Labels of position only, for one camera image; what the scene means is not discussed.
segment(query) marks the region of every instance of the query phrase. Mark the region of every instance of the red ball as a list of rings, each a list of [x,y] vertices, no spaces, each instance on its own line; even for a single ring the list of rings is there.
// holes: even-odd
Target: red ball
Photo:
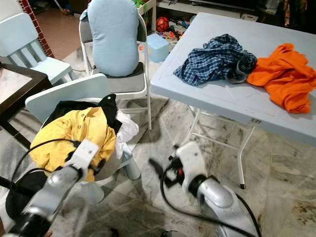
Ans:
[[[168,18],[166,18],[164,16],[159,17],[156,21],[156,29],[159,32],[164,32],[164,31],[168,30],[168,28],[169,28]]]

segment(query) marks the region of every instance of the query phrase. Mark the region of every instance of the white metal table leg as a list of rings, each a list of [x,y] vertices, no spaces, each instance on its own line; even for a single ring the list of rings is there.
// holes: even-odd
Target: white metal table leg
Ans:
[[[191,126],[191,128],[190,128],[190,130],[189,130],[189,133],[188,133],[187,137],[184,139],[182,145],[183,145],[183,144],[186,144],[187,142],[189,142],[192,133],[193,133],[193,132],[195,131],[195,129],[196,129],[196,126],[197,126],[197,123],[198,123],[198,120],[199,120],[199,116],[200,116],[200,115],[201,115],[201,109],[197,109],[197,113],[196,113],[196,116],[195,116],[194,121],[193,121],[193,123],[192,123],[192,126]]]
[[[193,113],[197,113],[197,107],[193,107],[193,106],[191,106],[191,105],[189,105],[189,108],[190,108],[190,110],[193,112]]]
[[[247,145],[253,130],[255,130],[255,127],[252,127],[248,132],[247,135],[244,137],[244,139],[242,140],[241,146],[238,150],[238,155],[237,155],[237,162],[238,162],[238,172],[239,172],[239,181],[240,181],[240,188],[241,189],[245,189],[245,180],[243,177],[243,169],[242,169],[242,162],[241,162],[241,154],[243,149],[245,148],[245,146]]]

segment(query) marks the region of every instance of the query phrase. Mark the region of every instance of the gray seat cushion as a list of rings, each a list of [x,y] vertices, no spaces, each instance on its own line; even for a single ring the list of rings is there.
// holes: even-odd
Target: gray seat cushion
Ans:
[[[100,73],[96,68],[93,70],[93,74]],[[142,62],[138,62],[138,65],[134,72],[125,77],[112,77],[105,74],[110,79],[111,93],[127,93],[138,92],[145,88],[144,78],[144,65]]]

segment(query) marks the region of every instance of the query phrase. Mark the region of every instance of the yellow shirt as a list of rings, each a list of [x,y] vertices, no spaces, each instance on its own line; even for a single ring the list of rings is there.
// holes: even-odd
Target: yellow shirt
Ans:
[[[101,159],[109,160],[115,148],[116,135],[107,124],[107,118],[101,107],[86,110],[73,110],[49,123],[41,129],[33,140],[31,147],[42,142],[65,138],[73,141],[88,139],[100,147],[91,164],[97,166]],[[47,143],[30,152],[33,161],[40,168],[54,171],[65,164],[68,153],[75,147],[68,141]],[[94,181],[93,171],[89,170],[86,181]]]

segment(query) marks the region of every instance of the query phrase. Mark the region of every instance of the blue plaid shirt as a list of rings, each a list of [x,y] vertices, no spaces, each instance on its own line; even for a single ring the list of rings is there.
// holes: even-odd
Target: blue plaid shirt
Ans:
[[[241,83],[247,79],[256,62],[257,58],[242,50],[237,39],[225,34],[203,44],[203,48],[193,49],[173,74],[190,85],[221,79]]]

